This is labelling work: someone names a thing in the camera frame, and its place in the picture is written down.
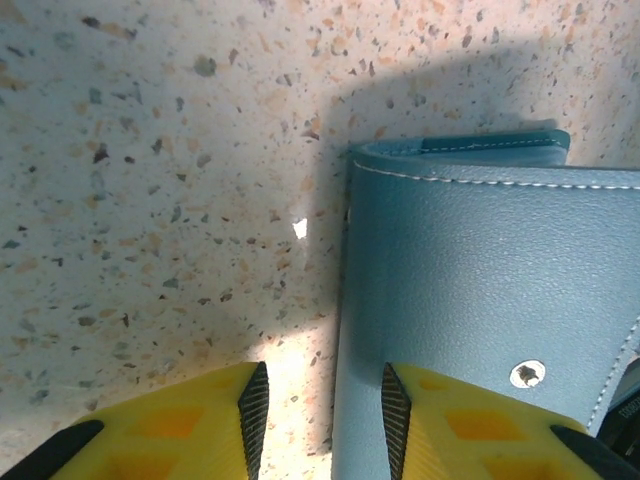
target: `blue wallet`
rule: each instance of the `blue wallet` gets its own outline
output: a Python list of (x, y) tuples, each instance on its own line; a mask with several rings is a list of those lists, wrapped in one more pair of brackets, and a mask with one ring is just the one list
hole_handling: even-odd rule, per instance
[[(638, 344), (640, 171), (564, 166), (565, 132), (352, 149), (334, 480), (388, 480), (380, 385), (402, 362), (596, 433)], [(517, 388), (514, 367), (545, 377)]]

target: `wallet stitching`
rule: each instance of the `wallet stitching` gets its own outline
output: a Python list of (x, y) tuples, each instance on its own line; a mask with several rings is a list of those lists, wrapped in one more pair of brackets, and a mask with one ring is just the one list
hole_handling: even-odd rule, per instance
[(562, 147), (562, 143), (558, 140), (550, 138), (539, 138), (536, 140), (518, 140), (513, 142), (497, 142), (497, 143), (472, 143), (471, 145), (461, 147), (434, 147), (434, 148), (405, 148), (402, 150), (380, 150), (385, 155), (405, 155), (407, 153), (429, 153), (429, 152), (457, 152), (460, 150), (474, 150), (486, 147), (506, 147), (513, 145), (532, 145), (534, 143), (547, 143)]
[[(461, 183), (461, 184), (471, 184), (471, 185), (504, 185), (504, 186), (521, 186), (521, 187), (546, 187), (546, 188), (576, 188), (581, 190), (640, 190), (640, 187), (629, 186), (629, 185), (574, 185), (574, 184), (561, 184), (561, 183), (534, 183), (534, 182), (513, 182), (513, 181), (504, 181), (504, 180), (466, 180), (466, 179), (455, 179), (455, 178), (445, 178), (445, 177), (424, 177), (424, 176), (414, 176), (414, 175), (406, 175), (404, 173), (390, 172), (387, 170), (379, 170), (377, 168), (365, 167), (364, 165), (358, 163), (357, 161), (353, 162), (358, 168), (362, 170), (366, 170), (369, 172), (379, 173), (381, 175), (389, 175), (392, 177), (398, 178), (406, 178), (410, 180), (422, 180), (426, 182), (441, 182), (441, 183)], [(636, 318), (633, 326), (629, 330), (629, 334), (624, 339), (622, 346), (620, 347), (620, 351), (618, 356), (613, 361), (613, 365), (607, 378), (604, 381), (604, 385), (598, 394), (598, 398), (596, 400), (596, 404), (591, 411), (591, 417), (587, 422), (587, 428), (591, 428), (593, 425), (593, 421), (598, 414), (598, 410), (600, 410), (600, 406), (602, 405), (602, 400), (609, 388), (611, 387), (611, 381), (615, 376), (616, 372), (620, 368), (620, 363), (622, 361), (622, 356), (627, 351), (631, 340), (633, 339), (636, 330), (640, 326), (640, 316)]]
[(506, 187), (545, 187), (545, 188), (575, 188), (578, 190), (640, 190), (640, 186), (632, 185), (574, 185), (571, 183), (539, 183), (539, 182), (516, 182), (510, 180), (470, 180), (464, 178), (446, 178), (446, 177), (424, 177), (419, 175), (407, 175), (406, 173), (390, 172), (388, 170), (380, 170), (372, 167), (365, 167), (354, 160), (354, 165), (368, 172), (379, 173), (397, 178), (406, 178), (409, 180), (419, 180), (424, 182), (439, 183), (461, 183), (465, 185), (503, 185)]
[(618, 356), (613, 361), (613, 366), (611, 367), (611, 371), (609, 372), (609, 375), (607, 375), (607, 378), (604, 381), (604, 386), (602, 387), (602, 390), (600, 390), (600, 394), (598, 395), (598, 399), (596, 400), (596, 404), (593, 407), (593, 410), (591, 411), (591, 417), (589, 418), (589, 421), (587, 422), (587, 428), (591, 428), (591, 425), (593, 424), (593, 421), (596, 418), (596, 414), (598, 413), (598, 410), (600, 409), (600, 405), (602, 404), (602, 400), (604, 399), (604, 396), (607, 393), (607, 390), (609, 390), (609, 387), (611, 386), (611, 380), (613, 380), (614, 375), (616, 374), (616, 372), (620, 368), (620, 362), (622, 360), (622, 356), (624, 355), (624, 352), (629, 347), (629, 344), (631, 343), (631, 339), (633, 338), (636, 330), (638, 329), (638, 326), (640, 326), (640, 317), (636, 318), (636, 321), (633, 324), (633, 326), (631, 327), (631, 330), (629, 330), (629, 335), (627, 335), (627, 338), (624, 339), (624, 342), (622, 343), (622, 346), (620, 347), (620, 352), (618, 353)]

